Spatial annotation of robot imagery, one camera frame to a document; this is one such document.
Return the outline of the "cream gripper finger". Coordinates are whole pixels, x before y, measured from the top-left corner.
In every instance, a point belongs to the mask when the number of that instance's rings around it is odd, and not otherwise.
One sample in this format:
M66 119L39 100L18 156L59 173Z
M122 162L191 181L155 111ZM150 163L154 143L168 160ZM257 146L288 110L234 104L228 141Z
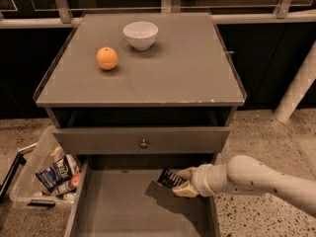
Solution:
M172 188L172 192L181 198L196 198L199 192L194 188L190 181L185 181L181 185Z
M181 170L177 173L177 176L184 179L184 180L190 180L196 171L196 167L190 167L184 170Z

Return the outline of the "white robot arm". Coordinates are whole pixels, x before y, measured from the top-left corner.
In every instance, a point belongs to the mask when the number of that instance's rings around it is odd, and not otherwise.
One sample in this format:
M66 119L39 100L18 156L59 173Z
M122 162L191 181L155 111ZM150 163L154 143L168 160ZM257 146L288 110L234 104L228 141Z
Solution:
M203 164L177 173L185 181L172 192L178 197L268 193L316 216L316 182L280 173L255 158L237 155L226 164Z

